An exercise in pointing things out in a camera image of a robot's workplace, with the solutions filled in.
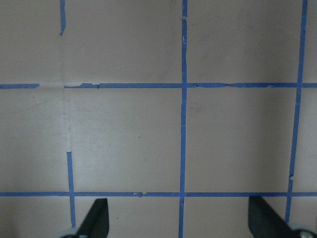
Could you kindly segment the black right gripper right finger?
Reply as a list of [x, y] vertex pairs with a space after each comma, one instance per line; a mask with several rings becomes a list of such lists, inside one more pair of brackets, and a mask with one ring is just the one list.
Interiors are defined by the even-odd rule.
[[248, 228], [254, 238], [297, 237], [297, 232], [260, 196], [249, 197]]

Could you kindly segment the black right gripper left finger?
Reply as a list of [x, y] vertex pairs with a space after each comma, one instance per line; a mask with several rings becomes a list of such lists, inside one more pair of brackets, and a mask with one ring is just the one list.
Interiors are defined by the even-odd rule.
[[76, 238], [107, 238], [109, 212], [106, 198], [96, 199], [76, 232]]

